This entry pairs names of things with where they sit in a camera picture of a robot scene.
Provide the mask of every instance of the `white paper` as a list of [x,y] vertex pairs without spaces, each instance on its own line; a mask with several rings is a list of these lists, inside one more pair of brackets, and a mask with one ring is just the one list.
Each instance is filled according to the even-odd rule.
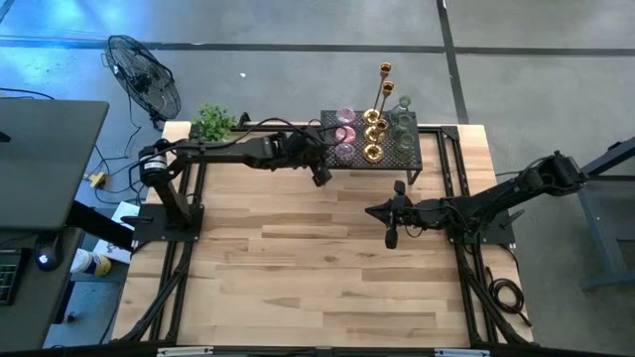
[[[112,216],[112,220],[117,223],[123,223],[121,221],[121,217],[124,216],[137,216],[139,215],[139,207],[130,204],[128,202],[121,202],[115,211],[115,214]],[[135,230],[135,228],[129,224],[122,224],[124,227]],[[104,256],[116,260],[117,262],[130,264],[130,252],[120,249],[119,247],[113,245],[112,243],[108,243],[102,239],[99,240],[95,249],[92,250],[95,253],[103,254]]]

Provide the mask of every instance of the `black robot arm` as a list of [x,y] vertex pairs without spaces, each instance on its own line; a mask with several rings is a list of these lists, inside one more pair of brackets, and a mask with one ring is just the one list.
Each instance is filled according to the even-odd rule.
[[447,229],[456,244],[473,244],[489,222],[501,211],[546,193],[562,196],[580,190],[587,180],[571,157],[555,152],[540,158],[514,178],[474,196],[426,199],[412,203],[403,182],[395,182],[395,196],[386,203],[366,208],[387,228],[386,247],[397,246],[397,226]]
[[[290,136],[277,133],[252,138],[242,143],[207,143],[159,140],[139,152],[141,182],[155,189],[166,209],[167,229],[191,226],[191,211],[185,196],[172,180],[187,166],[202,163],[244,164],[253,169],[310,168],[317,186],[327,183],[330,172],[325,164],[328,145],[311,126],[296,128]],[[167,152],[176,158],[168,165]]]

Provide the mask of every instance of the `keyboard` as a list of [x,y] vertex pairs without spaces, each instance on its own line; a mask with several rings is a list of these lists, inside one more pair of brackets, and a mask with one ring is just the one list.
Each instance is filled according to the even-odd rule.
[[13,303],[27,255],[27,249],[0,249],[0,305]]

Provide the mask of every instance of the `pink glass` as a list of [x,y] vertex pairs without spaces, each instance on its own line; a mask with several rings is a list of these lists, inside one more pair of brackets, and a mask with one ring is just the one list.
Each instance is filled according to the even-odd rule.
[[335,130],[335,139],[337,139],[337,143],[350,144],[355,141],[355,136],[355,129],[347,125]]
[[343,165],[351,165],[355,157],[355,148],[350,144],[339,144],[335,147],[335,156]]
[[337,117],[337,120],[339,120],[340,123],[349,124],[355,120],[355,111],[348,107],[343,107],[337,110],[337,112],[335,113],[335,116]]

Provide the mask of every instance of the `computer mouse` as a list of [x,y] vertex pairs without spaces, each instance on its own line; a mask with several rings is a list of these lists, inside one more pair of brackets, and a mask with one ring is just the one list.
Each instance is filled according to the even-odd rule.
[[59,232],[42,232],[36,239],[34,248],[36,264],[43,271],[49,272],[57,269],[62,263],[62,239]]

